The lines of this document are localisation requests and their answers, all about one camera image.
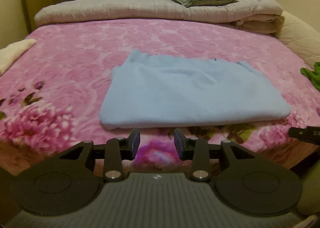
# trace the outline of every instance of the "folded garment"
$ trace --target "folded garment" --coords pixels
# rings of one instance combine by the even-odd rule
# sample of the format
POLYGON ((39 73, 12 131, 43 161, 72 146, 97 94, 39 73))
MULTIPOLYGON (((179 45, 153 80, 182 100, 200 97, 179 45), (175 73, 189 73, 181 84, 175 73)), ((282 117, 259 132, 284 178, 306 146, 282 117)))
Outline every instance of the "folded garment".
POLYGON ((9 44, 4 49, 0 50, 0 75, 7 71, 7 69, 17 60, 23 53, 25 53, 37 41, 35 39, 25 39, 22 41, 9 44))
POLYGON ((246 61, 134 50, 112 69, 100 109, 106 129, 209 126, 285 118, 290 106, 246 61))
POLYGON ((314 71, 311 71, 303 67, 300 72, 302 75, 306 76, 312 83, 312 85, 320 92, 320 62, 316 62, 314 66, 314 71))

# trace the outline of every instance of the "bed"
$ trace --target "bed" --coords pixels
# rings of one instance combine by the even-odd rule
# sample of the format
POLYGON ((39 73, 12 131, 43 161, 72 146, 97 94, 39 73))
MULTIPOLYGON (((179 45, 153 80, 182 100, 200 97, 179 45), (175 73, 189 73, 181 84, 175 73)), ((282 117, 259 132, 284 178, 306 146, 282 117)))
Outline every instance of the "bed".
MULTIPOLYGON (((80 141, 103 144, 129 135, 131 130, 103 129, 99 110, 111 69, 134 48, 185 58, 246 60, 292 106, 283 120, 182 128, 186 136, 212 144, 230 139, 286 168, 317 148, 288 137, 290 127, 320 125, 320 99, 300 74, 306 67, 303 59, 271 35, 230 24, 154 18, 50 22, 27 37, 37 44, 0 77, 0 110, 6 116, 0 121, 0 167, 14 175, 80 141)), ((175 151, 173 130, 142 129, 136 159, 124 162, 125 170, 188 171, 190 162, 180 161, 175 151)), ((213 171, 219 171, 216 163, 213 171)), ((97 174, 101 167, 97 162, 97 174)))

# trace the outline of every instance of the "green garment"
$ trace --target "green garment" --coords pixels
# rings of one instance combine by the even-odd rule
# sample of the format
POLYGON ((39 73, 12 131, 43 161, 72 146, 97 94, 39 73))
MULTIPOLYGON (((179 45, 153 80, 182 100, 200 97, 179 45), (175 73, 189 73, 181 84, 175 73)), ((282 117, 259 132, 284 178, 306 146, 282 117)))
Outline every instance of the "green garment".
POLYGON ((300 72, 310 79, 313 86, 320 92, 320 62, 316 62, 314 68, 315 70, 311 71, 303 67, 300 72))

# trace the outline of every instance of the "silver screw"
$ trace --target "silver screw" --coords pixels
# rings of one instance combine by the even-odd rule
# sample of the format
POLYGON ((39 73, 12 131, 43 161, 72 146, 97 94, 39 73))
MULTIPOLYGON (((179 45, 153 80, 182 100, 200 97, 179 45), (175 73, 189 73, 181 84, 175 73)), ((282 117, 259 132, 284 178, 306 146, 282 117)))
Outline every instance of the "silver screw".
POLYGON ((196 178, 202 179, 209 176, 209 173, 206 171, 195 171, 192 173, 192 175, 196 178))
POLYGON ((119 171, 108 171, 108 172, 105 173, 105 176, 108 177, 108 178, 115 179, 115 178, 121 177, 121 172, 119 172, 119 171))

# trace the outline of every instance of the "black device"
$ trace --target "black device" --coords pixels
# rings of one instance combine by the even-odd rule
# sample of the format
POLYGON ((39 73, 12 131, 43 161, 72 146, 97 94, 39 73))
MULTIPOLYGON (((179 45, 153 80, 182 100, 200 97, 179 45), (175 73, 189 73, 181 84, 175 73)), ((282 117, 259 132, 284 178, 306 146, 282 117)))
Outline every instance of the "black device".
POLYGON ((179 158, 192 160, 189 177, 125 175, 121 161, 133 160, 139 144, 138 129, 105 145, 83 141, 11 177, 7 193, 19 209, 4 227, 290 228, 302 220, 294 212, 299 177, 234 142, 212 145, 176 129, 179 158), (93 174, 96 159, 104 159, 103 177, 93 174), (210 159, 219 159, 217 176, 210 159))

